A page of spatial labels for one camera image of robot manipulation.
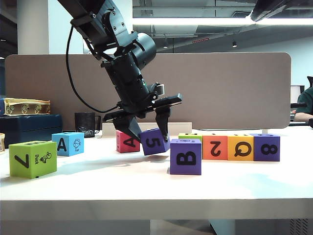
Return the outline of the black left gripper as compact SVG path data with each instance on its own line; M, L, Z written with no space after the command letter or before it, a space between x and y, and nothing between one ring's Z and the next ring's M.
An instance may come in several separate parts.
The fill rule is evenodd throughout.
M135 117L145 118L147 113L154 111L156 123L163 139L167 142L171 107L181 104L182 95L178 93L174 96L162 97L164 85L157 82L146 85L143 80L133 80L129 83L115 81L113 85L120 98L116 104L118 110L105 114L104 121L113 122L116 130L141 142L141 129Z

